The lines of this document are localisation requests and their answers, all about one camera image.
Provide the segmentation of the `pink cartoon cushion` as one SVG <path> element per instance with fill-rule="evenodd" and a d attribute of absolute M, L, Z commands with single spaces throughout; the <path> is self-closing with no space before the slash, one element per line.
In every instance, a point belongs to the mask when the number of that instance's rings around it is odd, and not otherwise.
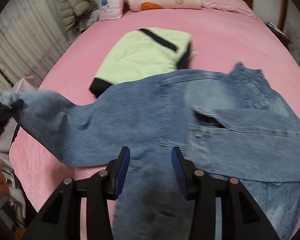
<path fill-rule="evenodd" d="M 99 21 L 118 20 L 123 16 L 123 0 L 100 0 Z"/>

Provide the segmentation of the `pink bed blanket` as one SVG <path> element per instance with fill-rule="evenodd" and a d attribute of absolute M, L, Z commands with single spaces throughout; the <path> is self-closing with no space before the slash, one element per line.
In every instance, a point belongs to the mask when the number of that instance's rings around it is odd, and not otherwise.
<path fill-rule="evenodd" d="M 110 87 L 88 86 L 125 33 L 159 27 L 191 33 L 191 68 Z M 281 239 L 300 219 L 300 67 L 258 19 L 227 11 L 149 10 L 98 22 L 34 93 L 11 159 L 39 210 L 66 176 L 82 179 L 123 146 L 131 161 L 111 206 L 115 239 L 187 239 L 192 204 L 171 163 L 178 146 L 215 177 L 242 180 Z"/>

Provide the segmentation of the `white curtain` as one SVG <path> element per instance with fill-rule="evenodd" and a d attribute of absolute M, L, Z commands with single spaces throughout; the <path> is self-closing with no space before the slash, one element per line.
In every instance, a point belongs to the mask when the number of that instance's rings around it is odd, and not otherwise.
<path fill-rule="evenodd" d="M 0 96 L 25 76 L 39 87 L 68 48 L 56 0 L 10 0 L 0 14 Z"/>

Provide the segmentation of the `grey green puffer jacket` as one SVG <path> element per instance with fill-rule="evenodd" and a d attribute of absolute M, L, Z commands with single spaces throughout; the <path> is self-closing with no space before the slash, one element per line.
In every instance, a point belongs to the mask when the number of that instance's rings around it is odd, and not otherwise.
<path fill-rule="evenodd" d="M 58 0 L 61 22 L 65 32 L 77 27 L 83 16 L 97 9 L 95 0 Z"/>

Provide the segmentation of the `folded light green garment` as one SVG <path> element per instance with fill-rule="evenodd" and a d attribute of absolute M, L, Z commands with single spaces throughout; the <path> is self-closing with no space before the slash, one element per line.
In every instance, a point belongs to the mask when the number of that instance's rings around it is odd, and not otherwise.
<path fill-rule="evenodd" d="M 162 28 L 131 31 L 106 55 L 89 89 L 98 98 L 112 85 L 187 69 L 193 55 L 189 33 Z"/>

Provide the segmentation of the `pink pillow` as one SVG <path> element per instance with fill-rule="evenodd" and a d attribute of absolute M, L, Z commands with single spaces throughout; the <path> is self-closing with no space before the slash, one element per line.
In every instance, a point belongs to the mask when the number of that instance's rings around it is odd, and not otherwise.
<path fill-rule="evenodd" d="M 229 11 L 256 18 L 253 10 L 243 0 L 201 0 L 202 7 Z"/>

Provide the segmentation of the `dark wooden nightstand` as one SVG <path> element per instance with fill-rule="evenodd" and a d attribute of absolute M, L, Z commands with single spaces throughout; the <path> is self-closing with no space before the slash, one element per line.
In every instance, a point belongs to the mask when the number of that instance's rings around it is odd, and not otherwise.
<path fill-rule="evenodd" d="M 280 40 L 280 42 L 288 48 L 288 45 L 290 44 L 290 39 L 287 37 L 286 34 L 284 34 L 277 26 L 274 24 L 263 21 L 263 23 L 271 30 L 271 32 Z"/>

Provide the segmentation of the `blue denim jacket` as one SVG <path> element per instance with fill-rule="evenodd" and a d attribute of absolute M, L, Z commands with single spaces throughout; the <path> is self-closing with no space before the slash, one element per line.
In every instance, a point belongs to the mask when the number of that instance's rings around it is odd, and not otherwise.
<path fill-rule="evenodd" d="M 193 205 L 178 189 L 174 147 L 215 178 L 238 178 L 280 239 L 296 227 L 300 118 L 260 70 L 177 70 L 113 85 L 85 106 L 49 90 L 1 97 L 17 100 L 17 123 L 66 165 L 100 166 L 130 149 L 115 239 L 187 239 Z"/>

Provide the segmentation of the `floral wardrobe doors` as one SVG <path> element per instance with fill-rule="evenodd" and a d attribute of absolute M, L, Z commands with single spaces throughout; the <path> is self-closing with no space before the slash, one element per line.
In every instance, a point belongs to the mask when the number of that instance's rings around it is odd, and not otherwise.
<path fill-rule="evenodd" d="M 292 0 L 280 0 L 277 27 L 284 33 L 283 45 L 300 66 L 300 11 Z"/>

